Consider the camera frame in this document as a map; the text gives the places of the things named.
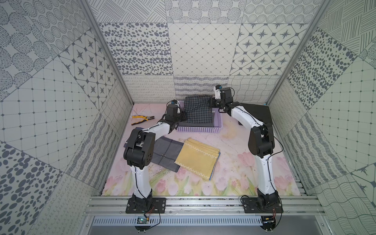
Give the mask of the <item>purple plastic basket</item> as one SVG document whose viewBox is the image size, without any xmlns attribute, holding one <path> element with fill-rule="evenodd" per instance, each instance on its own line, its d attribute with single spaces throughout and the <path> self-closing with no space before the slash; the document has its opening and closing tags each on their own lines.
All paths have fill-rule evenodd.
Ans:
<svg viewBox="0 0 376 235">
<path fill-rule="evenodd" d="M 214 127 L 185 127 L 178 125 L 177 131 L 194 133 L 219 133 L 223 126 L 220 113 L 215 108 L 211 108 L 211 113 L 211 123 L 214 124 Z"/>
</svg>

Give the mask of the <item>black grid pillowcase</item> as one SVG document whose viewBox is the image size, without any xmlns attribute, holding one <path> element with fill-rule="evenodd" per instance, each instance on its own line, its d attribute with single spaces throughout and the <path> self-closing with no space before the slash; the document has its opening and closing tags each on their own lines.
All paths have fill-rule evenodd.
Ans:
<svg viewBox="0 0 376 235">
<path fill-rule="evenodd" d="M 194 95 L 185 97 L 184 111 L 188 123 L 211 123 L 212 122 L 212 96 Z"/>
</svg>

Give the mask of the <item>yellow zigzag pillowcase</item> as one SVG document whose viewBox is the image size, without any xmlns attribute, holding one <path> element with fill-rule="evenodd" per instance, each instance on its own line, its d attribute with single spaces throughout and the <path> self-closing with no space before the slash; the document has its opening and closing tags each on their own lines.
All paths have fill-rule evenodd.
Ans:
<svg viewBox="0 0 376 235">
<path fill-rule="evenodd" d="M 219 156 L 218 148 L 189 138 L 184 142 L 175 163 L 209 181 Z"/>
</svg>

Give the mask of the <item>plain grey pillowcase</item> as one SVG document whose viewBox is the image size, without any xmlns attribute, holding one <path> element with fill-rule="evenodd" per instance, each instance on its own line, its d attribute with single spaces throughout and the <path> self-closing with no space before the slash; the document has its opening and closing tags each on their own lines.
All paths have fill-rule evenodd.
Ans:
<svg viewBox="0 0 376 235">
<path fill-rule="evenodd" d="M 189 122 L 180 122 L 179 126 L 185 127 L 214 127 L 213 123 L 189 123 Z"/>
</svg>

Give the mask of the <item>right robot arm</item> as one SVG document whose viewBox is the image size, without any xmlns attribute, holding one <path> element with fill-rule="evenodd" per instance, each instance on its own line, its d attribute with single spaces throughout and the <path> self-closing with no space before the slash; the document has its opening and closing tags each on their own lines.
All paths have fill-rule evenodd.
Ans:
<svg viewBox="0 0 376 235">
<path fill-rule="evenodd" d="M 211 98 L 212 108 L 223 110 L 250 131 L 248 148 L 256 157 L 258 171 L 258 204 L 266 210 L 280 203 L 272 174 L 272 156 L 275 148 L 274 133 L 271 123 L 264 123 L 250 114 L 238 102 L 228 99 Z"/>
</svg>

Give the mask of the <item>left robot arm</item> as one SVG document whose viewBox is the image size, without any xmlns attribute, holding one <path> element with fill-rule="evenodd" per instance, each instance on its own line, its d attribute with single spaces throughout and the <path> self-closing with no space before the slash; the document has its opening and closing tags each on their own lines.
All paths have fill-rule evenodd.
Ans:
<svg viewBox="0 0 376 235">
<path fill-rule="evenodd" d="M 132 130 L 123 154 L 131 168 L 136 187 L 130 199 L 131 206 L 136 206 L 144 212 L 153 207 L 148 166 L 154 154 L 155 142 L 175 130 L 182 121 L 185 121 L 185 115 L 181 108 L 170 105 L 154 126 Z"/>
</svg>

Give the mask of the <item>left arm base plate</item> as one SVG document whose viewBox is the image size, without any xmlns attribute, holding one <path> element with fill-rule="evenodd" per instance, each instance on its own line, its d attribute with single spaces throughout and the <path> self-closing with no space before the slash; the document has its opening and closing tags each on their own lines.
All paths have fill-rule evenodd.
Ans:
<svg viewBox="0 0 376 235">
<path fill-rule="evenodd" d="M 152 198 L 138 198 L 132 196 L 127 203 L 127 214 L 144 214 L 144 213 L 165 213 L 166 198 L 152 197 Z"/>
</svg>

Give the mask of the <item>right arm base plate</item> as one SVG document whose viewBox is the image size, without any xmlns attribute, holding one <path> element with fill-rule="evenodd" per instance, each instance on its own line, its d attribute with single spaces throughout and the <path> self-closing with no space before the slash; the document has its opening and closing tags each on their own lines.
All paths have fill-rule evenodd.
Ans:
<svg viewBox="0 0 376 235">
<path fill-rule="evenodd" d="M 272 206 L 264 206 L 259 202 L 258 198 L 254 197 L 247 197 L 244 195 L 240 198 L 240 202 L 245 213 L 279 214 L 284 212 L 280 203 L 274 204 Z"/>
</svg>

